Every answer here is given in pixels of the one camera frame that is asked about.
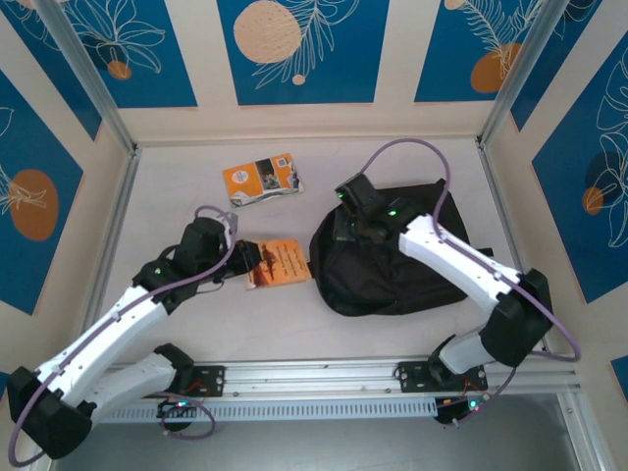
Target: black backpack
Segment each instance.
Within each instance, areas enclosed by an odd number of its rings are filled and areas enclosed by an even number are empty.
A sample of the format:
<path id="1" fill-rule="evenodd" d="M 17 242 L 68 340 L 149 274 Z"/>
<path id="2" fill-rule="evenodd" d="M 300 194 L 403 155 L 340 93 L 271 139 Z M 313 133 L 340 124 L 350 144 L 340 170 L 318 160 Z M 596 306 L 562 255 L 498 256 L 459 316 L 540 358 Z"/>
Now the black backpack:
<path id="1" fill-rule="evenodd" d="M 407 197 L 431 213 L 443 192 L 444 180 L 381 189 L 388 198 Z M 339 234 L 345 217 L 338 206 L 330 212 L 310 242 L 310 270 L 323 299 L 343 316 L 398 315 L 461 301 L 466 294 L 426 265 L 403 255 L 398 240 L 374 243 Z M 468 243 L 462 219 L 447 195 L 439 223 Z"/>

